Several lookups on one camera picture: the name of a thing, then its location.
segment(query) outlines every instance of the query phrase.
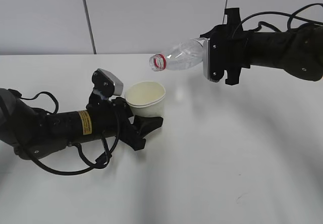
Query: robotic arm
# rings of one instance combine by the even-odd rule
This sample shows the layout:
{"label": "robotic arm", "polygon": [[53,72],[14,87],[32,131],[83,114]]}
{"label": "robotic arm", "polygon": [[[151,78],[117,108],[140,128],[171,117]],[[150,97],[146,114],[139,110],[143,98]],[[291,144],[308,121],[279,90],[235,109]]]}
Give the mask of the robotic arm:
{"label": "robotic arm", "polygon": [[[145,147],[144,137],[163,124],[161,117],[134,117],[125,99],[119,96],[123,91],[123,83],[112,73],[98,69],[93,73],[93,91],[86,110],[57,113],[58,102],[49,92],[47,94],[54,101],[56,109],[49,113],[40,108],[26,105],[21,94],[16,90],[0,88],[0,140],[11,145],[14,153],[22,159],[32,160],[42,169],[57,175],[79,175],[92,169],[102,169],[107,166],[111,153],[118,140],[122,140],[135,151]],[[116,136],[111,149],[105,138]],[[80,143],[101,139],[104,153],[91,163],[83,154]],[[53,170],[39,159],[54,152],[75,146],[81,159],[89,166],[87,169],[75,172]]]}
{"label": "robotic arm", "polygon": [[[226,84],[236,85],[242,68],[251,65],[283,69],[287,73],[310,81],[323,76],[323,23],[297,17],[296,15],[315,5],[307,5],[288,15],[280,12],[262,12],[240,19],[239,8],[226,9],[226,25],[217,25],[200,37],[204,42],[203,71],[208,80],[218,82],[227,71]],[[260,22],[254,30],[244,31],[242,24],[251,17],[263,14],[289,16],[288,30],[281,32],[277,27]],[[292,19],[306,21],[296,29],[291,28]],[[258,32],[261,26],[275,32]]]}

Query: cup rim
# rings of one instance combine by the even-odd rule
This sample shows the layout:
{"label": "cup rim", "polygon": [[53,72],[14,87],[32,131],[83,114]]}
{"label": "cup rim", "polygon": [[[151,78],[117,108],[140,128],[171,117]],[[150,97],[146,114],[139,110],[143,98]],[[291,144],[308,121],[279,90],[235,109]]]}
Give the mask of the cup rim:
{"label": "cup rim", "polygon": [[[163,88],[163,90],[164,90],[163,95],[162,95],[160,98],[158,98],[158,99],[156,99],[156,100],[153,100],[153,101],[151,101],[151,102],[149,102],[149,103],[147,103],[147,104],[132,104],[132,103],[130,103],[130,102],[127,100],[127,92],[128,92],[132,87],[134,87],[135,85],[137,85],[137,84],[141,84],[141,83],[147,83],[147,82],[149,82],[149,83],[156,83],[156,84],[158,84],[159,86],[161,86],[161,87]],[[132,107],[135,107],[135,108],[145,108],[145,107],[148,107],[148,106],[151,106],[151,105],[157,104],[158,102],[162,101],[162,100],[165,98],[165,95],[166,95],[166,90],[165,90],[165,88],[164,88],[164,86],[163,86],[162,84],[160,84],[160,83],[158,83],[158,82],[156,82],[156,81],[146,80],[146,81],[141,81],[141,82],[139,82],[139,83],[136,83],[136,84],[132,85],[132,86],[131,86],[131,87],[130,87],[126,92],[125,92],[125,100],[126,100],[127,104],[128,104],[128,105],[130,105],[130,106],[132,106]]]}

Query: warning label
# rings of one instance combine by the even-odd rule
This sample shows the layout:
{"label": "warning label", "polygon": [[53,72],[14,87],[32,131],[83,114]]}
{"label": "warning label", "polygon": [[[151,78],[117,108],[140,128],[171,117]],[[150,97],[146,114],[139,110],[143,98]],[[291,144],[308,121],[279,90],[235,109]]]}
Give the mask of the warning label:
{"label": "warning label", "polygon": [[87,110],[78,111],[82,120],[83,135],[92,134],[92,122]]}

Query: bottle neck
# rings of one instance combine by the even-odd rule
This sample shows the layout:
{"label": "bottle neck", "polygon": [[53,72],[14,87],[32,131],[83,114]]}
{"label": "bottle neck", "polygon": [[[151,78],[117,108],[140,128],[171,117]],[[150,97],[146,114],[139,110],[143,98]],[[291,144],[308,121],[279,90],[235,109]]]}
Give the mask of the bottle neck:
{"label": "bottle neck", "polygon": [[162,54],[156,54],[149,59],[149,64],[153,71],[162,71],[166,68],[166,58]]}

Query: white wall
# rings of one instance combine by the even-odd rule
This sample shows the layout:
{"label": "white wall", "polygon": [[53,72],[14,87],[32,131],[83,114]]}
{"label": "white wall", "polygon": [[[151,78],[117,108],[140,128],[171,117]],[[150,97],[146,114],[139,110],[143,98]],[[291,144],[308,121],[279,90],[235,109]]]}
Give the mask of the white wall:
{"label": "white wall", "polygon": [[225,0],[87,0],[97,53],[153,53],[222,22]]}
{"label": "white wall", "polygon": [[82,0],[0,0],[0,54],[93,53]]}

